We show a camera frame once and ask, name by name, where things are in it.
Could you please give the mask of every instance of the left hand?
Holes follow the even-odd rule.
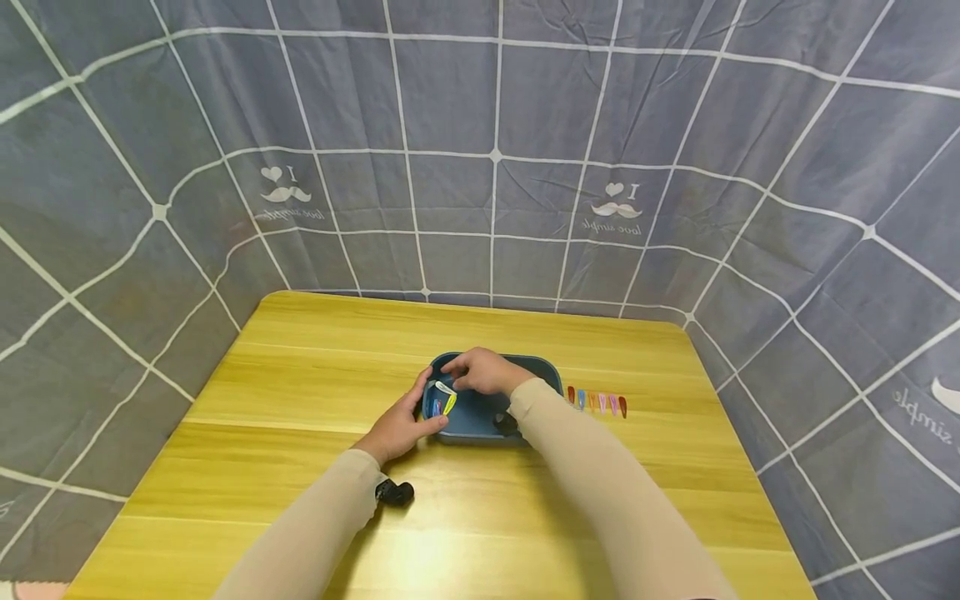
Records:
[[[414,387],[387,409],[370,432],[353,447],[367,452],[383,467],[384,463],[409,452],[420,438],[431,436],[446,427],[449,422],[446,415],[421,421],[414,418],[414,409],[423,396],[423,386],[432,372],[432,367],[420,372]]]

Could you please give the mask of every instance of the gray fabric backdrop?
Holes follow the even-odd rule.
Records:
[[[0,1],[0,580],[76,574],[289,287],[679,324],[820,597],[955,600],[958,27]]]

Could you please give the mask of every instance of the beige arm sleeve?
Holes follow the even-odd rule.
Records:
[[[634,456],[542,379],[517,386],[510,413],[593,526],[621,600],[733,600],[706,548]]]
[[[363,450],[347,450],[251,546],[214,600],[317,600],[353,536],[376,510],[385,479]]]

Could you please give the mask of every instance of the yellow wooden tabletop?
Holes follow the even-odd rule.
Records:
[[[261,302],[66,598],[208,598],[430,360],[473,346],[542,356],[565,386],[623,395],[626,419],[594,416],[742,600],[814,599],[675,325],[297,292]],[[613,598],[596,540],[532,449],[422,441],[390,473],[416,500],[378,511],[327,598]]]

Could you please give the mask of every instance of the blue plastic container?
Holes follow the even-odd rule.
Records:
[[[446,386],[452,387],[452,377],[443,374],[440,369],[458,355],[460,355],[460,352],[447,352],[430,363],[433,367],[433,373],[427,380],[427,387],[423,390],[420,405],[420,410],[425,419],[434,416],[437,400],[440,401],[441,409],[443,408],[447,394],[432,385],[432,382],[439,379]],[[504,354],[503,357],[546,381],[561,396],[564,394],[560,374],[548,361],[538,356],[517,354]],[[437,440],[444,444],[526,445],[526,441],[519,432],[504,436],[497,431],[493,424],[493,418],[497,414],[507,412],[509,406],[510,399],[503,394],[487,395],[473,390],[458,392],[457,400],[447,414],[450,423],[437,434]]]

